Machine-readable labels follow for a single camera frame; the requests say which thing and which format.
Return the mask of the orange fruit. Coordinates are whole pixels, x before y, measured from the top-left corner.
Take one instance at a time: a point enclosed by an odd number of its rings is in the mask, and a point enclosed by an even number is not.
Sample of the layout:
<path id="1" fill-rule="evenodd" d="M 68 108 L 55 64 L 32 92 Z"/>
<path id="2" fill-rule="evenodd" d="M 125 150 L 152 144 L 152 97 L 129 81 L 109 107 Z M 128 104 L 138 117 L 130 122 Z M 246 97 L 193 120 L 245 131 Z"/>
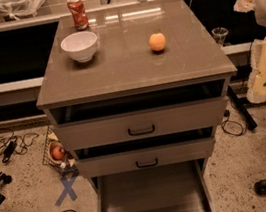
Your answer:
<path id="1" fill-rule="evenodd" d="M 164 34 L 154 33 L 149 38 L 149 47 L 153 52 L 162 52 L 165 49 L 166 40 Z"/>

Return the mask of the grey drawer cabinet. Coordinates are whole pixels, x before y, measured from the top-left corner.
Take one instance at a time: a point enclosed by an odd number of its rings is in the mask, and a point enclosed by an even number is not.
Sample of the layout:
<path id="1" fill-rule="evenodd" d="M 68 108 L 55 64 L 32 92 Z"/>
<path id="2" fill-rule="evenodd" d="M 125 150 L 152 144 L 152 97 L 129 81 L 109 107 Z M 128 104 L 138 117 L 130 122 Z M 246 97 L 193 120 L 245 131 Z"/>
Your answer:
<path id="1" fill-rule="evenodd" d="M 89 16 L 98 52 L 81 64 L 53 46 L 37 103 L 44 112 L 219 79 L 228 87 L 236 71 L 183 0 L 98 10 Z M 160 32 L 166 47 L 153 52 L 149 38 Z M 200 164 L 203 176 L 210 156 L 189 161 Z"/>

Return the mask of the top drawer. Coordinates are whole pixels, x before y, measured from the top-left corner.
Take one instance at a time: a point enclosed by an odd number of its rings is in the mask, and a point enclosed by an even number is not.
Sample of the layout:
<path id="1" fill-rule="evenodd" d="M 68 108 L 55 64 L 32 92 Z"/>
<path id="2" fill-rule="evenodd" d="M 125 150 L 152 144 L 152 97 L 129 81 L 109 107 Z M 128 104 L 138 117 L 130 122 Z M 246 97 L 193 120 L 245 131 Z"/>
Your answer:
<path id="1" fill-rule="evenodd" d="M 226 81 L 47 109 L 55 134 L 68 150 L 211 127 L 227 105 Z"/>

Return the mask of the drawer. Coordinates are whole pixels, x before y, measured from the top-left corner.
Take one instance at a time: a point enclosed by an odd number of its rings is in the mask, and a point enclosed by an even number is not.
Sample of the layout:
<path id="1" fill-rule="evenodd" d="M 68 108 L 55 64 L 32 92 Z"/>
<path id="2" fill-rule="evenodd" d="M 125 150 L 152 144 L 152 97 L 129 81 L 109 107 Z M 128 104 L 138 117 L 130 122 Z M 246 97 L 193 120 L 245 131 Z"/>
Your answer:
<path id="1" fill-rule="evenodd" d="M 47 109 L 55 134 L 68 150 L 211 127 L 227 105 L 226 81 Z"/>
<path id="2" fill-rule="evenodd" d="M 85 149 L 76 167 L 86 178 L 206 158 L 212 154 L 213 128 Z"/>
<path id="3" fill-rule="evenodd" d="M 215 212 L 197 161 L 98 179 L 98 212 Z"/>

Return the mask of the middle drawer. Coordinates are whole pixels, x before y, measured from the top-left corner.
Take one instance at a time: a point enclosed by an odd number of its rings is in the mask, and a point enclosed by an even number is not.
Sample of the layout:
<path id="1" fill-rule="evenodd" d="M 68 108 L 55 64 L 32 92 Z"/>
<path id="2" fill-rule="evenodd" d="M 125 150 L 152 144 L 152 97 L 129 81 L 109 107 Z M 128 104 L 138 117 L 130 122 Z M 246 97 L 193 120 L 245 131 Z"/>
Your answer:
<path id="1" fill-rule="evenodd" d="M 212 154 L 213 128 L 85 149 L 76 167 L 86 178 L 206 158 Z"/>

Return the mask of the bottom drawer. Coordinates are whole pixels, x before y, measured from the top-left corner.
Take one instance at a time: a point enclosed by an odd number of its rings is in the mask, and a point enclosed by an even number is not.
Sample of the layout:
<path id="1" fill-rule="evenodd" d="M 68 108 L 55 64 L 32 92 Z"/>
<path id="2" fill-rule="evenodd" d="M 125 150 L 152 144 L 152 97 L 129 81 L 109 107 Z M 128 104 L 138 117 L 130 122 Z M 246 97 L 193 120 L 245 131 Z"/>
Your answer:
<path id="1" fill-rule="evenodd" d="M 197 161 L 98 179 L 98 212 L 215 212 Z"/>

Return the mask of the clear glass cup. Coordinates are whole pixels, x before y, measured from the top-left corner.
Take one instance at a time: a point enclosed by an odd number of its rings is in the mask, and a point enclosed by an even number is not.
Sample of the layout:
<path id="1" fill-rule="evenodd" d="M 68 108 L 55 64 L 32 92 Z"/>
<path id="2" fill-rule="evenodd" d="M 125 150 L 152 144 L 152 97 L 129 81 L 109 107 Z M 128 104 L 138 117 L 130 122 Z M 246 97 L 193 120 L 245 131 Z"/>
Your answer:
<path id="1" fill-rule="evenodd" d="M 213 39 L 216 43 L 218 43 L 219 46 L 223 46 L 225 43 L 225 39 L 228 35 L 229 30 L 227 30 L 224 27 L 215 27 L 212 29 L 211 35 L 213 36 Z"/>

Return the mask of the red soda can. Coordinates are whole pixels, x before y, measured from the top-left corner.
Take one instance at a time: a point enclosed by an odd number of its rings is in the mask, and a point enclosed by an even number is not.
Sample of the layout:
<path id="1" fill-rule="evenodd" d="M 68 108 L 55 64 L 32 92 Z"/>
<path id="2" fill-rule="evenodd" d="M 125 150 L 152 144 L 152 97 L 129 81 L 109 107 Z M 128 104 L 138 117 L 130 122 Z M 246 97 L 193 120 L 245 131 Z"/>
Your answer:
<path id="1" fill-rule="evenodd" d="M 89 26 L 89 22 L 82 0 L 67 0 L 67 6 L 69 11 L 71 11 L 75 28 L 79 31 L 86 30 Z"/>

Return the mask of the white ceramic bowl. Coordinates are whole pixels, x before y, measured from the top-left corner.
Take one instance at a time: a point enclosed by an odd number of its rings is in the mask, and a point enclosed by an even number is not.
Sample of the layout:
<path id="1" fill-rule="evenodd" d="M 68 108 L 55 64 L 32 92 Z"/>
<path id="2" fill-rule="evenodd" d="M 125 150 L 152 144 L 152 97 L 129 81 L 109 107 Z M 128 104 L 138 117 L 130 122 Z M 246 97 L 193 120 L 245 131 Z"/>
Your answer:
<path id="1" fill-rule="evenodd" d="M 65 37 L 60 44 L 60 48 L 69 58 L 76 62 L 89 62 L 97 52 L 97 34 L 90 31 L 81 31 Z"/>

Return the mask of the clear plastic bag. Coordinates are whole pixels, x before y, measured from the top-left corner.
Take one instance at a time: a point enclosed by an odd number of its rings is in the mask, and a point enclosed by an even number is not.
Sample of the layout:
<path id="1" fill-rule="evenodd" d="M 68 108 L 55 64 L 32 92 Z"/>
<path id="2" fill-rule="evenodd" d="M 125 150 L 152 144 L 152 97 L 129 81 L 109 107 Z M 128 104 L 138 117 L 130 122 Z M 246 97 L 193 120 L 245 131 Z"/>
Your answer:
<path id="1" fill-rule="evenodd" d="M 12 19 L 20 20 L 21 17 L 36 16 L 37 10 L 45 0 L 0 0 L 0 12 Z"/>

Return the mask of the red apple in basket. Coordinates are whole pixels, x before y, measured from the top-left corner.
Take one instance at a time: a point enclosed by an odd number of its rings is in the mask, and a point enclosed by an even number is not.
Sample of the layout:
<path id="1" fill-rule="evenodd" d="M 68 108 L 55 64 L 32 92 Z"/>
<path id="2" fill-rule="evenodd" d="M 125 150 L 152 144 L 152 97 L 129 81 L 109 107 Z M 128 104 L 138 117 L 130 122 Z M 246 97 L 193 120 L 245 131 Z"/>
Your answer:
<path id="1" fill-rule="evenodd" d="M 54 160 L 61 160 L 62 158 L 64 158 L 66 151 L 64 150 L 63 147 L 60 146 L 55 146 L 52 150 L 51 150 L 51 156 Z"/>

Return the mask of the blue tape cross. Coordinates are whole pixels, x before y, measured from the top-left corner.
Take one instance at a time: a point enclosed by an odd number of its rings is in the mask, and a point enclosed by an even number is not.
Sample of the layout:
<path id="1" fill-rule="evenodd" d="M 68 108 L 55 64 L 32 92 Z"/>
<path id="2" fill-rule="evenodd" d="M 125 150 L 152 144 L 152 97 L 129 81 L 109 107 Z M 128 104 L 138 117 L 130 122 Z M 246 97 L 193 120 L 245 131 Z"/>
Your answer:
<path id="1" fill-rule="evenodd" d="M 76 178 L 78 177 L 78 174 L 72 174 L 67 178 L 66 176 L 63 176 L 60 179 L 60 182 L 63 185 L 63 191 L 61 192 L 59 198 L 57 199 L 57 202 L 55 203 L 56 206 L 60 206 L 66 197 L 69 197 L 71 200 L 75 201 L 77 199 L 76 192 L 74 192 L 73 184 L 76 181 Z"/>

